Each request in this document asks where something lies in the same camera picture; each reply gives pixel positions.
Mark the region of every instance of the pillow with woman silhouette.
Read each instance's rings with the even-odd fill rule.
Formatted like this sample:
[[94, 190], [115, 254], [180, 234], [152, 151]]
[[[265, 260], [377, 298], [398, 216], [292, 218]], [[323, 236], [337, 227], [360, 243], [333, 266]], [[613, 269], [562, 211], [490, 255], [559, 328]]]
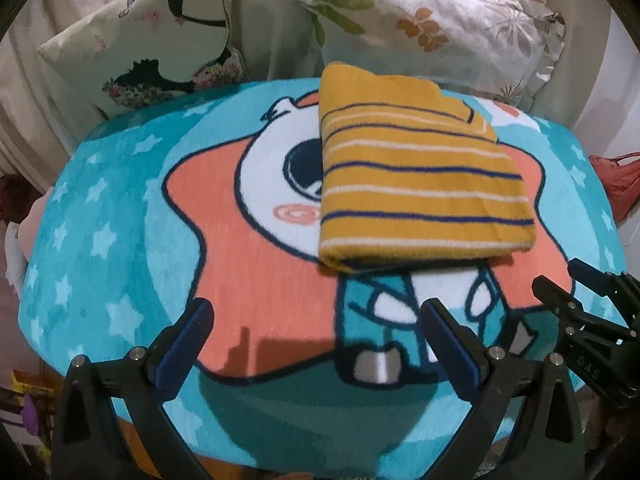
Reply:
[[113, 0], [39, 53], [108, 116], [241, 82], [223, 0]]

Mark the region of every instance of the floral pillow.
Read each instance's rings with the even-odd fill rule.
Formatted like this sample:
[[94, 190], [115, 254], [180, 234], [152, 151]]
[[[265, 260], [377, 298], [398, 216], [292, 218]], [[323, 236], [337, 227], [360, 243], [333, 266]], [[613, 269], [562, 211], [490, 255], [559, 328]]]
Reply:
[[39, 53], [108, 116], [243, 80], [223, 0], [113, 0]]
[[322, 59], [527, 110], [564, 47], [564, 20], [533, 0], [299, 0]]

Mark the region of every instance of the yellow fabric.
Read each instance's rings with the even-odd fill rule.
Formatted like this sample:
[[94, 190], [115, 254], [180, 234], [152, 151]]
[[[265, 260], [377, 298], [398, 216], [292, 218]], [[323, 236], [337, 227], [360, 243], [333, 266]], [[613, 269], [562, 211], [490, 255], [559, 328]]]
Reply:
[[528, 251], [522, 177], [492, 127], [430, 81], [322, 73], [320, 259], [346, 272]]

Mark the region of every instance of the wooden floor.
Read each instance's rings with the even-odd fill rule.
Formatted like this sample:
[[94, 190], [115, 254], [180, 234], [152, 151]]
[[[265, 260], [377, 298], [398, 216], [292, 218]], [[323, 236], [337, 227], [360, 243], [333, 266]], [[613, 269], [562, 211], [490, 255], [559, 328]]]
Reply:
[[[62, 390], [63, 377], [46, 364], [43, 364], [42, 375], [49, 384], [52, 384], [56, 392], [56, 397], [59, 397], [60, 391]], [[145, 447], [142, 445], [133, 424], [120, 419], [120, 427], [122, 428], [124, 437], [127, 439], [127, 443], [138, 467], [144, 472], [159, 478], [160, 475], [151, 462], [149, 455], [146, 453]], [[207, 472], [216, 480], [260, 480], [265, 476], [271, 476], [268, 472], [260, 469], [229, 464], [199, 455], [197, 455], [197, 457]]]

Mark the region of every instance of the purple object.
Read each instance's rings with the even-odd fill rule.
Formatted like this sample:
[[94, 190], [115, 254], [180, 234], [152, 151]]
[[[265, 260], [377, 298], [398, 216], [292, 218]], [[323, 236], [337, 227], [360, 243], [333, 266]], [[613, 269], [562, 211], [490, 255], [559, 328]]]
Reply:
[[38, 412], [36, 406], [28, 394], [24, 396], [24, 408], [20, 411], [22, 423], [27, 433], [38, 436]]

